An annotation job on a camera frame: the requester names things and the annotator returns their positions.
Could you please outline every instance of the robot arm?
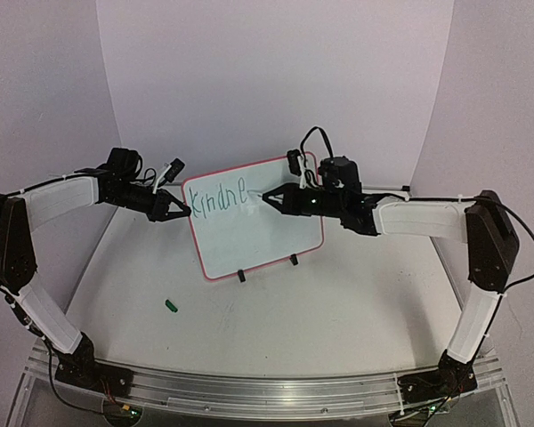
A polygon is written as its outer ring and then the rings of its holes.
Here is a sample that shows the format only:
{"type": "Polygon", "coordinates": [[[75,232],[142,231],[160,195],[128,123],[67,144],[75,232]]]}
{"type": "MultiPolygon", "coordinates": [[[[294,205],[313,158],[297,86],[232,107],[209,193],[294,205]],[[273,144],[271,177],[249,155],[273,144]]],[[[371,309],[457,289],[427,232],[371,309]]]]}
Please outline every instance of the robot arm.
{"type": "MultiPolygon", "coordinates": [[[[304,161],[299,150],[289,151],[287,158],[291,173],[303,173],[297,167],[304,161]]],[[[310,188],[286,183],[264,193],[263,201],[282,214],[338,218],[344,228],[365,236],[408,234],[468,244],[471,292],[438,369],[404,375],[399,384],[408,403],[474,390],[472,364],[519,249],[496,193],[485,190],[478,197],[457,201],[364,194],[358,168],[346,157],[322,160],[318,172],[322,185],[312,180],[310,188]]]]}
{"type": "MultiPolygon", "coordinates": [[[[126,394],[132,374],[94,361],[91,340],[68,321],[40,283],[31,233],[69,211],[103,202],[145,213],[152,222],[189,216],[190,209],[158,189],[158,182],[154,188],[140,184],[141,162],[136,151],[113,149],[108,162],[96,169],[38,184],[13,197],[0,194],[0,287],[6,301],[24,327],[53,346],[67,368],[56,373],[59,381],[102,391],[103,378],[116,396],[126,394]],[[170,212],[172,203],[180,210],[170,212]]],[[[165,179],[172,181],[182,168],[176,159],[165,179]]]]}

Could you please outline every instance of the white table surface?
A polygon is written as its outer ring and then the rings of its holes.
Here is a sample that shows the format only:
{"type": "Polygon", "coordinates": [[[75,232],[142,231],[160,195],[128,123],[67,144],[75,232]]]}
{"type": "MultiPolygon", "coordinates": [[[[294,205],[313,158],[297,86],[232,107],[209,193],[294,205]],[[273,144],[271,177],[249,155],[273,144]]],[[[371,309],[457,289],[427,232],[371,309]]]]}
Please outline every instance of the white table surface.
{"type": "Polygon", "coordinates": [[[118,209],[69,319],[97,358],[138,367],[299,377],[435,365],[460,309],[431,240],[324,226],[324,245],[298,266],[211,283],[188,220],[118,209]]]}

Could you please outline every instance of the whiteboard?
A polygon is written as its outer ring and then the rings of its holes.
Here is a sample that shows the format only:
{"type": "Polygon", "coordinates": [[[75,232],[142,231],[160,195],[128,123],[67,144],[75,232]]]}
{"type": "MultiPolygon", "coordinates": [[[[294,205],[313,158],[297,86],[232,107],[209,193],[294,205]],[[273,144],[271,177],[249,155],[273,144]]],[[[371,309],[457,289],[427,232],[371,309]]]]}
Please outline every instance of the whiteboard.
{"type": "MultiPolygon", "coordinates": [[[[316,165],[307,153],[310,165],[316,165]]],[[[226,278],[322,246],[320,217],[283,215],[257,194],[298,182],[286,157],[189,178],[182,185],[204,276],[226,278]]]]}

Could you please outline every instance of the white backdrop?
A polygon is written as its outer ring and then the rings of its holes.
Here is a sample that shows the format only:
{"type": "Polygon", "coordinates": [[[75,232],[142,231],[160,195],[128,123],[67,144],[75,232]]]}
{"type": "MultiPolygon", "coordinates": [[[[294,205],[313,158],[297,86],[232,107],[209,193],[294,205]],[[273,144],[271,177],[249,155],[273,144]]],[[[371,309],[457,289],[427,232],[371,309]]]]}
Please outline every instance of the white backdrop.
{"type": "MultiPolygon", "coordinates": [[[[123,146],[183,177],[275,157],[313,125],[370,185],[411,180],[453,2],[98,0],[123,146]]],[[[321,153],[320,141],[311,149],[321,153]]]]}

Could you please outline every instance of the white wall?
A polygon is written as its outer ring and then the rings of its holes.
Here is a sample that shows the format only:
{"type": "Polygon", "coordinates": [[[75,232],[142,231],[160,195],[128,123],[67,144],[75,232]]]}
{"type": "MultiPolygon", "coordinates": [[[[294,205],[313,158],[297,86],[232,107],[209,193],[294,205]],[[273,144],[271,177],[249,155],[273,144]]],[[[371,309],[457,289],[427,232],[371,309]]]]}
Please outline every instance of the white wall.
{"type": "MultiPolygon", "coordinates": [[[[94,0],[0,0],[0,192],[102,163],[120,145],[94,0]]],[[[110,207],[71,213],[38,231],[39,272],[66,303],[110,207]]],[[[34,339],[0,295],[0,425],[34,339]]]]}
{"type": "Polygon", "coordinates": [[[280,156],[321,125],[365,183],[408,184],[452,3],[99,0],[123,144],[180,157],[186,177],[280,156]]]}
{"type": "MultiPolygon", "coordinates": [[[[534,2],[456,1],[412,186],[420,196],[494,189],[534,230],[534,2]]],[[[515,278],[534,270],[532,243],[519,234],[515,278]]],[[[442,251],[464,284],[465,248],[442,251]]],[[[491,334],[522,425],[534,426],[534,281],[510,291],[491,334]]]]}

